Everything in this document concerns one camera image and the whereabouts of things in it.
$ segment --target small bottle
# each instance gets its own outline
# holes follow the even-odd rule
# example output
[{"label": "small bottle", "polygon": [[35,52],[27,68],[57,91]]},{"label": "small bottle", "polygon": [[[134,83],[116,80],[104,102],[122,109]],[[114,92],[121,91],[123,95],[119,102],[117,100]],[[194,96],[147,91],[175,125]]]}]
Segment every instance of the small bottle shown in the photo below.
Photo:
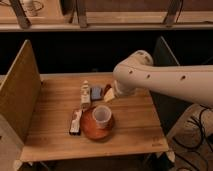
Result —
[{"label": "small bottle", "polygon": [[89,108],[90,105],[90,86],[88,81],[84,81],[83,85],[81,86],[81,107]]},{"label": "small bottle", "polygon": [[23,0],[23,3],[28,16],[30,17],[37,16],[37,11],[36,11],[33,0]]}]

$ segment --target red object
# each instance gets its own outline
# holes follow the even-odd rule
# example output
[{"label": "red object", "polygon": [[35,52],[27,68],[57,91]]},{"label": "red object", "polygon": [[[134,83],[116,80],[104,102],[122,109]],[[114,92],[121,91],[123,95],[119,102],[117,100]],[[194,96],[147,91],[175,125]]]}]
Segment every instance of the red object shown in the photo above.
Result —
[{"label": "red object", "polygon": [[92,107],[82,114],[80,120],[80,128],[87,138],[92,140],[101,140],[110,135],[114,125],[114,118],[112,117],[110,119],[109,124],[106,128],[99,129],[92,117],[92,111],[94,108],[95,107]]}]

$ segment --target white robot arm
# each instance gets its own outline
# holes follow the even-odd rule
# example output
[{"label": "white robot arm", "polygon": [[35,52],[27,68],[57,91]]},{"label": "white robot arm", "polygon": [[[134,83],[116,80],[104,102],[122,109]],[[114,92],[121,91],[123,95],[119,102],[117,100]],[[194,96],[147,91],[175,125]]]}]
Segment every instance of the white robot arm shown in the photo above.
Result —
[{"label": "white robot arm", "polygon": [[139,50],[121,61],[113,75],[117,96],[143,87],[213,108],[213,65],[155,67],[152,57]]}]

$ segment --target black wire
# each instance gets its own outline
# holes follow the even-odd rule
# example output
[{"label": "black wire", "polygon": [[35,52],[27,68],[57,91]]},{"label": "black wire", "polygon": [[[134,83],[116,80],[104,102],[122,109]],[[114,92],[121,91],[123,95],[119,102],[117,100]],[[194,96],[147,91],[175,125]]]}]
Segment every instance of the black wire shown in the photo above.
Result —
[{"label": "black wire", "polygon": [[209,109],[209,108],[205,108],[205,109],[203,109],[203,110],[200,112],[200,114],[199,114],[199,124],[202,125],[202,127],[203,127],[204,139],[206,140],[207,145],[209,146],[210,150],[211,150],[212,153],[213,153],[213,148],[212,148],[211,144],[209,143],[208,138],[206,137],[206,130],[205,130],[205,127],[204,127],[203,124],[202,124],[202,115],[203,115],[203,113],[204,113],[206,110],[208,110],[208,109]]},{"label": "black wire", "polygon": [[197,154],[205,163],[206,163],[206,171],[209,170],[209,163],[208,161],[205,159],[205,157],[203,157],[200,153],[198,153],[197,151],[189,151],[191,153],[195,153]]},{"label": "black wire", "polygon": [[191,163],[190,161],[186,160],[184,157],[182,157],[181,155],[175,153],[175,155],[177,157],[179,157],[181,160],[183,160],[184,162],[186,162],[187,164],[189,164],[191,167],[193,167],[196,171],[200,171],[193,163]]},{"label": "black wire", "polygon": [[180,14],[181,14],[181,12],[182,12],[182,10],[183,10],[183,3],[184,3],[184,0],[181,0],[180,10],[179,10],[178,16],[177,16],[176,21],[175,21],[176,23],[178,22],[178,19],[179,19],[179,17],[180,17]]},{"label": "black wire", "polygon": [[[199,122],[194,120],[193,118],[191,118],[193,121],[187,121],[189,123],[192,123],[196,126],[198,126]],[[202,131],[202,128],[200,126],[198,126],[199,128],[199,131],[200,131],[200,141],[198,142],[198,144],[196,144],[195,146],[187,146],[183,143],[180,143],[180,141],[177,140],[177,138],[173,138],[173,140],[175,141],[176,144],[178,144],[179,146],[183,147],[183,148],[186,148],[187,150],[196,150],[198,149],[202,144],[203,144],[203,140],[204,140],[204,135],[203,135],[203,131]]]}]

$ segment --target wooden tabletop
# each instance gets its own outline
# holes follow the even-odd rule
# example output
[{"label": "wooden tabletop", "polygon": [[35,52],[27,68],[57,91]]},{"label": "wooden tabletop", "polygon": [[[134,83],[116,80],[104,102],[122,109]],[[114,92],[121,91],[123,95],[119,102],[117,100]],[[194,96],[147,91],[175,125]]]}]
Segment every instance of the wooden tabletop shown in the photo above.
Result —
[{"label": "wooden tabletop", "polygon": [[[158,115],[147,90],[114,99],[108,105],[115,126],[107,141],[96,142],[69,135],[72,112],[80,106],[84,80],[104,87],[111,74],[77,75],[45,79],[35,106],[29,134],[20,160],[47,161],[167,151]],[[104,104],[103,101],[93,105]]]}]

